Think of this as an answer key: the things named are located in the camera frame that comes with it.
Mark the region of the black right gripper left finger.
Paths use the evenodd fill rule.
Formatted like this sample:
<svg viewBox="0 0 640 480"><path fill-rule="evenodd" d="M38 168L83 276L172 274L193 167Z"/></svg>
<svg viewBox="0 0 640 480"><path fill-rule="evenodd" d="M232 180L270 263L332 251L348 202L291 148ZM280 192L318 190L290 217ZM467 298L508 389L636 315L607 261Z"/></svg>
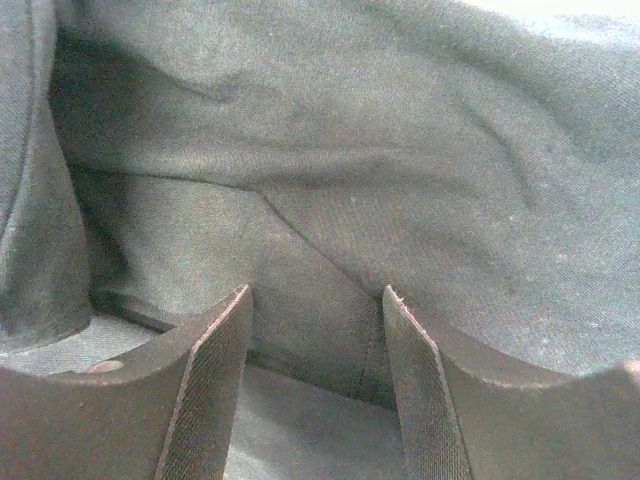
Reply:
<svg viewBox="0 0 640 480"><path fill-rule="evenodd" d="M156 336L83 373L3 369L2 477L221 478L251 336L250 288L187 314L115 292L93 299Z"/></svg>

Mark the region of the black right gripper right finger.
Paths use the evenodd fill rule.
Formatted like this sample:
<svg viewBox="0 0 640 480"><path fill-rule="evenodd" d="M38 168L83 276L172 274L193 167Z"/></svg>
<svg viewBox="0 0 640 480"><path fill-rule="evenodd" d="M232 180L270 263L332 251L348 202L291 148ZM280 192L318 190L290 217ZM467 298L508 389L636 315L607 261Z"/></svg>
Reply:
<svg viewBox="0 0 640 480"><path fill-rule="evenodd" d="M413 479L635 479L639 365L560 374L383 294L404 458Z"/></svg>

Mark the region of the black t-shirt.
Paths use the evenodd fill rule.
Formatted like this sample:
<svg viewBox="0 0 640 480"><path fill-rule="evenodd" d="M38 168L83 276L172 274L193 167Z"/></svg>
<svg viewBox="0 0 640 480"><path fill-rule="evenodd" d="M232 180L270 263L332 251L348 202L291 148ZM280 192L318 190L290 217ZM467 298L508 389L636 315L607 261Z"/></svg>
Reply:
<svg viewBox="0 0 640 480"><path fill-rule="evenodd" d="M639 365L635 1L5 1L1 372L251 336L219 479L413 479L383 294L572 376Z"/></svg>

